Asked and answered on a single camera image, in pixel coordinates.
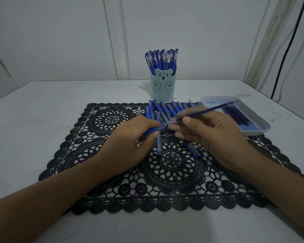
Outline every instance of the black cable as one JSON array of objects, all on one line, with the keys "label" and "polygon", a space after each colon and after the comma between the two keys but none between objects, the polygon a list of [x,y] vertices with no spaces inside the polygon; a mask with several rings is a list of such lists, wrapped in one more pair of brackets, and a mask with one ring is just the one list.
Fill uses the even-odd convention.
[{"label": "black cable", "polygon": [[294,37],[295,37],[296,31],[297,31],[298,25],[299,25],[299,23],[300,23],[300,18],[302,17],[303,11],[304,11],[304,0],[303,0],[302,7],[301,7],[301,9],[300,9],[300,13],[299,13],[299,15],[298,15],[296,24],[295,24],[294,32],[293,32],[292,37],[291,37],[291,39],[290,39],[290,41],[289,41],[289,44],[288,44],[288,46],[287,46],[287,49],[286,49],[286,51],[285,51],[285,53],[284,53],[283,59],[281,60],[281,63],[280,63],[279,70],[278,70],[278,74],[277,74],[276,81],[275,81],[275,85],[274,85],[274,89],[273,89],[273,92],[272,92],[271,97],[270,97],[271,99],[274,97],[274,94],[275,94],[275,91],[276,91],[276,87],[277,87],[277,83],[278,83],[278,79],[279,79],[279,76],[280,76],[281,69],[283,68],[283,64],[284,64],[284,62],[285,62],[286,55],[287,55],[287,53],[288,53],[288,51],[289,51],[289,48],[290,48],[290,46],[292,45],[292,42],[293,42],[293,40],[294,40]]}]

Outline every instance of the light blue cup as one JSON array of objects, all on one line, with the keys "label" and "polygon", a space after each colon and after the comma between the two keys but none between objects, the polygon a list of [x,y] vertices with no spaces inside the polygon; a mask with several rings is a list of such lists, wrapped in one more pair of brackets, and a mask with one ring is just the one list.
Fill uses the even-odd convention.
[{"label": "light blue cup", "polygon": [[155,69],[155,76],[151,74],[151,98],[157,102],[167,102],[173,99],[174,84],[176,82],[177,70],[174,76],[172,69],[162,71]]}]

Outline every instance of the floral lace pattern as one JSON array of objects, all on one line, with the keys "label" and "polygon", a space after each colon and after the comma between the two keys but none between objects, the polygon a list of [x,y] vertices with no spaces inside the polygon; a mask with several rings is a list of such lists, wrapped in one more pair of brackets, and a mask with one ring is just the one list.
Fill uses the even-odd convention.
[{"label": "floral lace pattern", "polygon": [[[142,103],[91,103],[66,136],[60,150],[47,164],[39,180],[82,163],[95,155],[112,131],[125,120],[144,113]],[[141,144],[145,137],[140,137]],[[304,177],[300,169],[288,157],[272,145],[271,141],[260,136],[247,138],[251,145],[272,161],[287,167]],[[150,212],[157,208],[179,211],[188,206],[200,210],[204,206],[228,209],[239,205],[249,208],[252,205],[265,207],[272,204],[257,188],[236,172],[226,169],[200,144],[193,143],[202,155],[194,159],[179,144],[179,140],[168,128],[161,131],[162,158],[157,158],[156,144],[146,157],[136,166],[115,176],[91,190],[70,210],[82,214],[89,210],[100,213],[107,210],[116,213],[121,209],[133,212],[140,208]]]}]

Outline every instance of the person's left hand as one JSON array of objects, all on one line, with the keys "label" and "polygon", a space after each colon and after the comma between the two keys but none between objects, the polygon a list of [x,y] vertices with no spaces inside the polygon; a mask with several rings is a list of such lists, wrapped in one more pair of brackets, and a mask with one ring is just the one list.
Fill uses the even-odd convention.
[{"label": "person's left hand", "polygon": [[139,147],[138,138],[149,128],[159,125],[158,121],[142,115],[122,122],[96,155],[99,162],[104,162],[106,172],[111,172],[111,175],[115,176],[137,165],[152,148],[158,132],[151,133]]}]

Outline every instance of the tabletop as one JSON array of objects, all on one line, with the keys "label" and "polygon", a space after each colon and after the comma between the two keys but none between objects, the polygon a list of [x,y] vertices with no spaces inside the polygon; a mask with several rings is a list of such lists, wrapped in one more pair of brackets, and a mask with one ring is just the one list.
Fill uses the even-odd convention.
[{"label": "tabletop", "polygon": [[[0,198],[38,181],[88,103],[145,103],[145,80],[33,81],[0,99]],[[304,120],[240,80],[177,80],[184,102],[232,96],[271,125],[265,133],[304,174]],[[304,242],[275,208],[68,213],[36,242]]]}]

